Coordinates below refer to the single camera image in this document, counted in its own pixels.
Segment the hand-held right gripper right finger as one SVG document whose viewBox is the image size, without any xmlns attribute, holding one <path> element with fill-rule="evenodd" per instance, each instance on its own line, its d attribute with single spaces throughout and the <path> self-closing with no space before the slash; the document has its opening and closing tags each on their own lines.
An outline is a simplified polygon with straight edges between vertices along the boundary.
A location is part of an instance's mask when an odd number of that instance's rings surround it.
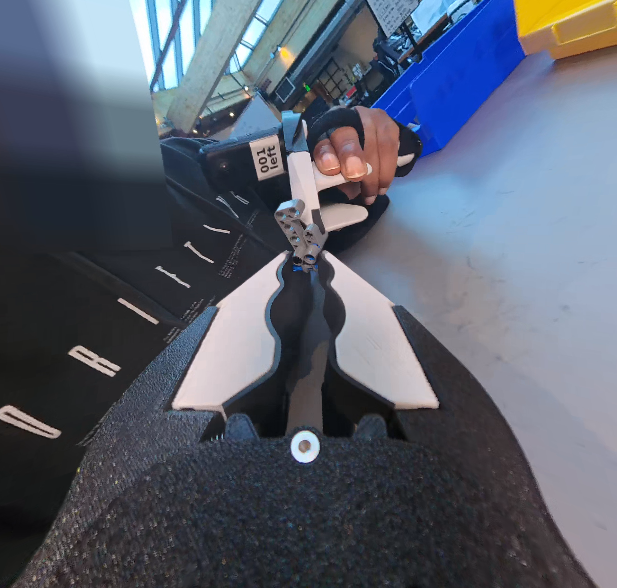
<svg viewBox="0 0 617 588">
<path fill-rule="evenodd" d="M 386 408 L 438 408 L 395 304 L 329 252 L 319 274 L 335 373 Z"/>
</svg>

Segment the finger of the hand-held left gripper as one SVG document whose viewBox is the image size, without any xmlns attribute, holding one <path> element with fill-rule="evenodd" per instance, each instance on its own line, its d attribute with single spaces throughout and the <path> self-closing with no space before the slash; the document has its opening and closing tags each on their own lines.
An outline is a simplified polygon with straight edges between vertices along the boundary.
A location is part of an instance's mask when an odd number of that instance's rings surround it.
<svg viewBox="0 0 617 588">
<path fill-rule="evenodd" d="M 328 237 L 321 216 L 320 201 L 308 151 L 287 155 L 292 202 L 287 210 L 287 224 L 294 226 L 301 243 L 324 244 Z"/>
</svg>

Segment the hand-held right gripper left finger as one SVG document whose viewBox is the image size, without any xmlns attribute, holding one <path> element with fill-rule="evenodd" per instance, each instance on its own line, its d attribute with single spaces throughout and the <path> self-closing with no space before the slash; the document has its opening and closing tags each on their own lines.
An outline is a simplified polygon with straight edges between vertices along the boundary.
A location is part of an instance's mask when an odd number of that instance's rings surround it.
<svg viewBox="0 0 617 588">
<path fill-rule="evenodd" d="M 279 254 L 215 307 L 178 391 L 173 410 L 230 412 L 232 401 L 274 366 L 276 340 L 266 307 L 282 289 Z"/>
</svg>

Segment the grey brick beam assembly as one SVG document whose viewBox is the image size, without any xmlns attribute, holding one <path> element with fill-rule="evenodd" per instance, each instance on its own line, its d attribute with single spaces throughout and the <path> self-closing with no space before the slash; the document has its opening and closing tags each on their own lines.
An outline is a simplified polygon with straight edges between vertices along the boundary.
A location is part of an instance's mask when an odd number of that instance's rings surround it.
<svg viewBox="0 0 617 588">
<path fill-rule="evenodd" d="M 301 199 L 284 201 L 279 205 L 274 218 L 292 247 L 292 262 L 295 268 L 314 272 L 328 236 L 317 212 L 318 222 L 313 222 L 312 211 L 306 211 Z"/>
</svg>

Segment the person's left hand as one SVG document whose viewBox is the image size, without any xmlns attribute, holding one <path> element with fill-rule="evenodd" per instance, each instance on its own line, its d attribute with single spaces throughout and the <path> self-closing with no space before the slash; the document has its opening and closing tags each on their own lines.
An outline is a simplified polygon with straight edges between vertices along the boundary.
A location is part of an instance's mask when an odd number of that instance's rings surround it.
<svg viewBox="0 0 617 588">
<path fill-rule="evenodd" d="M 339 189 L 349 198 L 361 196 L 363 204 L 371 206 L 395 178 L 399 129 L 381 109 L 358 107 L 355 112 L 362 122 L 364 145 L 353 127 L 341 127 L 316 144 L 313 158 L 322 174 L 345 177 Z"/>
</svg>

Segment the blue storage bin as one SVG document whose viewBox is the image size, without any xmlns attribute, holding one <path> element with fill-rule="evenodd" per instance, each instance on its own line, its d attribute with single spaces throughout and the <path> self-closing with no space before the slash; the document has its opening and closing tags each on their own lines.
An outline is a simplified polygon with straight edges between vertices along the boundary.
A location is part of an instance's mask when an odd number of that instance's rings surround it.
<svg viewBox="0 0 617 588">
<path fill-rule="evenodd" d="M 484 0 L 410 85 L 423 156 L 443 149 L 525 54 L 513 0 Z"/>
<path fill-rule="evenodd" d="M 372 108 L 381 109 L 406 127 L 418 129 L 420 119 L 413 103 L 411 86 L 415 78 L 421 74 L 422 69 L 421 63 L 413 62 L 380 96 Z"/>
</svg>

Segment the black printed sweatshirt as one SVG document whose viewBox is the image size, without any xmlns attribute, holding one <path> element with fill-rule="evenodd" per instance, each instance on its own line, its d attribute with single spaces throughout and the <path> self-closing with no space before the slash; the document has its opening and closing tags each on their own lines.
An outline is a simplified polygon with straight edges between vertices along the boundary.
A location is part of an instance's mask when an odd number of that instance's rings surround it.
<svg viewBox="0 0 617 588">
<path fill-rule="evenodd" d="M 44 541 L 99 420 L 198 315 L 284 247 L 273 213 L 283 176 L 219 185 L 205 145 L 161 150 L 174 238 L 161 251 L 27 254 L 1 250 L 1 587 Z"/>
</svg>

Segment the skylight window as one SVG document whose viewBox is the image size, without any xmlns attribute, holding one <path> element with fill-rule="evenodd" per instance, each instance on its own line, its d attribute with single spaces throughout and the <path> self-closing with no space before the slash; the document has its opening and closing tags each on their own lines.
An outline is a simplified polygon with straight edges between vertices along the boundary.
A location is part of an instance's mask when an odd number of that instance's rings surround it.
<svg viewBox="0 0 617 588">
<path fill-rule="evenodd" d="M 151 92 L 178 86 L 189 68 L 215 1 L 129 0 Z M 283 1 L 261 0 L 229 61 L 225 75 L 242 71 Z"/>
</svg>

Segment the yellow storage bin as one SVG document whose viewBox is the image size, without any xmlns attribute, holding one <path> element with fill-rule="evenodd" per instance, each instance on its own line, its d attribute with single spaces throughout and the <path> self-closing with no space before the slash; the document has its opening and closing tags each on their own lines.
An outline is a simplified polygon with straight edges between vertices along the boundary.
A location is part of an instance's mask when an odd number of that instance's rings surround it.
<svg viewBox="0 0 617 588">
<path fill-rule="evenodd" d="M 513 0 L 526 55 L 554 60 L 616 45 L 616 0 Z"/>
</svg>

